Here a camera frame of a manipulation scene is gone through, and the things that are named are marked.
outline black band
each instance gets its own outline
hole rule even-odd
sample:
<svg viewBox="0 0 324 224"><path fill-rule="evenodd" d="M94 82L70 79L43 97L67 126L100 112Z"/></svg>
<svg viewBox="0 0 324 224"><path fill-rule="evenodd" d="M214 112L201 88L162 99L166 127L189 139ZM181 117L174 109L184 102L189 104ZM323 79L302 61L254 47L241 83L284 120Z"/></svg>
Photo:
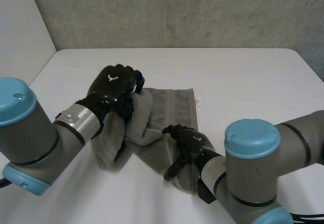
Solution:
<svg viewBox="0 0 324 224"><path fill-rule="evenodd" d="M81 136L81 134L76 130L74 129L71 125L63 122L63 121L55 121L54 124L58 124L66 129L68 129L71 133L73 133L76 138L78 138L78 140L80 141L80 143L82 144L82 146L84 147L86 145L86 141L85 139Z"/></svg>
<svg viewBox="0 0 324 224"><path fill-rule="evenodd" d="M251 207L264 207L264 206L268 206L271 205L277 198L277 196L275 195L271 200L268 200L266 202L248 202L245 200L240 199L239 197L236 197L235 195L233 195L231 193L231 196L233 197L234 200L236 200L237 202L243 204L243 205L247 205L247 206L251 206Z"/></svg>
<svg viewBox="0 0 324 224"><path fill-rule="evenodd" d="M310 160L311 160L311 152L310 152L310 148L309 148L309 145L308 145L307 141L305 140L303 135L300 133L300 131L297 130L292 125L287 124L287 123L281 123L281 125L284 125L284 126L288 127L289 129L291 129L299 137L300 141L302 142L302 144L303 144L303 146L305 148L305 153L306 153L305 167L307 167L309 165L309 163L310 163Z"/></svg>
<svg viewBox="0 0 324 224"><path fill-rule="evenodd" d="M214 184L214 195L216 195L216 190L217 190L217 187L219 185L219 183L227 176L227 173L226 172L223 172L217 179L217 181L215 182Z"/></svg>
<svg viewBox="0 0 324 224"><path fill-rule="evenodd" d="M23 163L12 162L12 163L15 164L15 165L18 165L18 166L27 166L27 165L32 165L32 164L35 164L35 163L37 163L39 161L42 161L44 158L48 157L54 151L54 149L56 148L58 142L59 142L59 134L56 131L56 140L55 140L53 146L50 148L50 150L47 153L45 153L44 155L42 155L42 156L40 156L40 157L38 157L38 158L36 158L34 160L29 161L29 162L23 162Z"/></svg>

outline light blue cap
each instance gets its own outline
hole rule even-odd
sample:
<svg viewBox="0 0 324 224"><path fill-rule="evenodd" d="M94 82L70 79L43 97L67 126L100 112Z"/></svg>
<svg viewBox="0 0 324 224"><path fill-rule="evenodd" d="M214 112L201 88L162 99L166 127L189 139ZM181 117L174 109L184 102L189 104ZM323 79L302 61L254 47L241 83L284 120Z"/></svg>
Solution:
<svg viewBox="0 0 324 224"><path fill-rule="evenodd" d="M13 77L0 78L0 126L26 118L36 103L34 92L25 82Z"/></svg>
<svg viewBox="0 0 324 224"><path fill-rule="evenodd" d="M255 159L274 152L280 145L280 133L271 123L261 119L242 119L225 131L226 152L236 158Z"/></svg>
<svg viewBox="0 0 324 224"><path fill-rule="evenodd" d="M293 224L292 215L283 207L273 208L258 217L252 224Z"/></svg>
<svg viewBox="0 0 324 224"><path fill-rule="evenodd" d="M6 165L2 170L2 175L12 183L19 185L35 195L42 195L50 186L52 186L51 184L40 181L8 165Z"/></svg>

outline white logo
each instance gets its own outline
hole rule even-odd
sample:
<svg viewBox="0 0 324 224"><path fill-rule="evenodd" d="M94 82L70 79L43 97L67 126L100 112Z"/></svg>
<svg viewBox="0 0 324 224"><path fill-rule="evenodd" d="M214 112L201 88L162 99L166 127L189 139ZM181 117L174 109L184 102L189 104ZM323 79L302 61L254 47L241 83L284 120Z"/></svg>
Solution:
<svg viewBox="0 0 324 224"><path fill-rule="evenodd" d="M109 81L114 81L114 80L118 79L119 77L118 76L117 77L110 77L110 75L108 74L108 78L109 78Z"/></svg>
<svg viewBox="0 0 324 224"><path fill-rule="evenodd" d="M198 141L201 141L202 140L202 138L196 138L196 137L194 137L196 140L198 140Z"/></svg>

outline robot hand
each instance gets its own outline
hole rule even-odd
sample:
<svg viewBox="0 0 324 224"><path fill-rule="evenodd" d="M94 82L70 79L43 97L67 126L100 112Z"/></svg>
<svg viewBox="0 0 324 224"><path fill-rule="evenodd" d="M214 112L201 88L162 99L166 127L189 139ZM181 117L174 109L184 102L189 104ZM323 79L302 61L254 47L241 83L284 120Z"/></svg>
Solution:
<svg viewBox="0 0 324 224"><path fill-rule="evenodd" d="M134 110L130 97L135 92L141 93L145 79L141 72L123 65L107 66L90 86L88 95L97 95L104 101L109 110L113 110L120 117L127 119Z"/></svg>
<svg viewBox="0 0 324 224"><path fill-rule="evenodd" d="M203 133L180 124L176 126L170 125L162 133L169 133L177 141L177 148L180 152L180 157L164 174L166 181L170 181L177 176L186 164L193 164L202 152L211 148L208 147L211 146L210 141Z"/></svg>

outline white wall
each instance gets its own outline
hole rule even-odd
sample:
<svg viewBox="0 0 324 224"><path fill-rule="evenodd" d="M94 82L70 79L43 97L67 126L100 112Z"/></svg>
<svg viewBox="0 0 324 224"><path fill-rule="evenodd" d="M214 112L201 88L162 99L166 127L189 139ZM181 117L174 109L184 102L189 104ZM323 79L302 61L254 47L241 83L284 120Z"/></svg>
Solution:
<svg viewBox="0 0 324 224"><path fill-rule="evenodd" d="M0 77L31 84L55 53L34 0L0 0Z"/></svg>

